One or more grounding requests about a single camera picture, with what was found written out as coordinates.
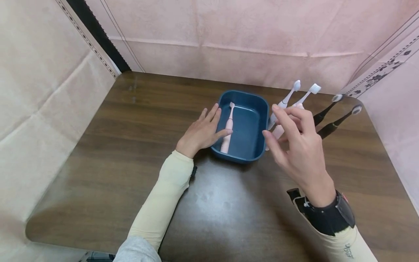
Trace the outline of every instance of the right hand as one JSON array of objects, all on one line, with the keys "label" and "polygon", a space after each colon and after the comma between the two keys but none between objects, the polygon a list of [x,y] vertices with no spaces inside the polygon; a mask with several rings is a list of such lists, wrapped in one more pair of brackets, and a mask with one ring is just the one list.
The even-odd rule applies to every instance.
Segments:
[{"label": "right hand", "polygon": [[316,133],[313,115],[308,110],[282,109],[275,104],[272,111],[290,145],[290,149],[284,151],[271,132],[263,131],[275,162],[301,187],[313,206],[328,206],[334,201],[336,191],[326,171],[322,139]]}]

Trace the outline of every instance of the wrist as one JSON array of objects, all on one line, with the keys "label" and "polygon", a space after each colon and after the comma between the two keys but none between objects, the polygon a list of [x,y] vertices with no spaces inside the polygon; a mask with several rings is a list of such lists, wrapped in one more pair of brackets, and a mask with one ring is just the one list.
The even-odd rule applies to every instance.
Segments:
[{"label": "wrist", "polygon": [[191,159],[194,158],[195,154],[198,152],[198,150],[195,149],[193,146],[185,145],[183,141],[178,142],[178,144],[176,145],[176,151]]},{"label": "wrist", "polygon": [[329,174],[326,173],[326,175],[321,181],[302,188],[310,203],[316,208],[327,207],[336,198],[334,182]]}]

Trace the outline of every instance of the blue container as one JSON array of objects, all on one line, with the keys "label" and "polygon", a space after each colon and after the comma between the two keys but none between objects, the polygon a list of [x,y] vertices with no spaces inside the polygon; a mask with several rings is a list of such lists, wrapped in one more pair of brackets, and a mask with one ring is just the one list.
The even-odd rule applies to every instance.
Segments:
[{"label": "blue container", "polygon": [[233,134],[228,153],[220,152],[222,139],[212,147],[214,154],[228,161],[246,164],[259,159],[265,152],[265,130],[269,119],[268,102],[257,95],[236,90],[223,93],[218,104],[222,112],[217,132],[223,130],[230,115],[230,102],[235,104],[233,111]]}]

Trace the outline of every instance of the beige arm sleeve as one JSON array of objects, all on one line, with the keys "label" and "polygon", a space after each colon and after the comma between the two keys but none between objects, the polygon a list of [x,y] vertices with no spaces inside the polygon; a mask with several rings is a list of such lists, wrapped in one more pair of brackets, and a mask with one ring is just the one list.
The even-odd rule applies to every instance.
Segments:
[{"label": "beige arm sleeve", "polygon": [[315,231],[322,240],[331,262],[377,262],[356,226],[354,228],[347,227],[336,233],[335,236]]},{"label": "beige arm sleeve", "polygon": [[192,159],[176,150],[164,161],[158,180],[138,212],[128,236],[141,236],[157,251],[176,205],[189,187]]}]

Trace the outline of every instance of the electric toothbrush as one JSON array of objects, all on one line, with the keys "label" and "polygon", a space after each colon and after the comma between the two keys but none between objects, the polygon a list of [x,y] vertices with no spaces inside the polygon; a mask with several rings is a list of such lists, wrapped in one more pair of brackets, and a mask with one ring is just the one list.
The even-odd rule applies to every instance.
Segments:
[{"label": "electric toothbrush", "polygon": [[[297,104],[296,107],[304,109],[303,104]],[[274,135],[276,140],[278,140],[284,134],[284,132],[284,128],[281,125],[277,125],[275,129],[272,131],[272,134]]]},{"label": "electric toothbrush", "polygon": [[[288,101],[291,98],[292,93],[298,91],[301,87],[301,81],[297,80],[295,81],[291,91],[288,93],[288,95],[281,101],[279,102],[278,106],[280,108],[287,108],[288,105]],[[275,125],[275,123],[277,122],[277,117],[274,115],[274,113],[272,113],[271,117],[269,118],[269,124],[268,124],[268,129],[267,130],[271,130],[272,127]]]},{"label": "electric toothbrush", "polygon": [[[230,107],[230,116],[228,117],[227,123],[225,124],[225,128],[233,130],[233,109],[235,107],[235,104],[233,102],[230,102]],[[228,148],[230,147],[230,140],[231,135],[228,135],[223,138],[220,150],[222,153],[228,153]]]},{"label": "electric toothbrush", "polygon": [[329,110],[337,103],[342,101],[343,97],[345,95],[335,95],[332,98],[332,104],[330,106],[328,106],[325,110],[323,110],[322,112],[318,113],[317,115],[313,116],[314,119],[314,126],[317,126],[318,124],[320,124],[324,117],[326,116],[327,112],[329,112]]},{"label": "electric toothbrush", "polygon": [[325,139],[328,135],[333,133],[336,129],[338,129],[338,126],[349,116],[359,114],[362,110],[362,105],[357,105],[352,108],[352,111],[348,114],[344,115],[343,117],[339,118],[335,122],[332,122],[330,124],[325,125],[320,131],[317,132],[317,134],[321,137],[321,139]]},{"label": "electric toothbrush", "polygon": [[297,106],[298,104],[302,104],[305,99],[308,97],[309,94],[313,93],[313,94],[317,94],[321,89],[321,86],[319,86],[318,84],[313,84],[310,89],[307,91],[307,93],[305,93],[305,95],[298,100],[297,102],[295,102],[292,106]]}]

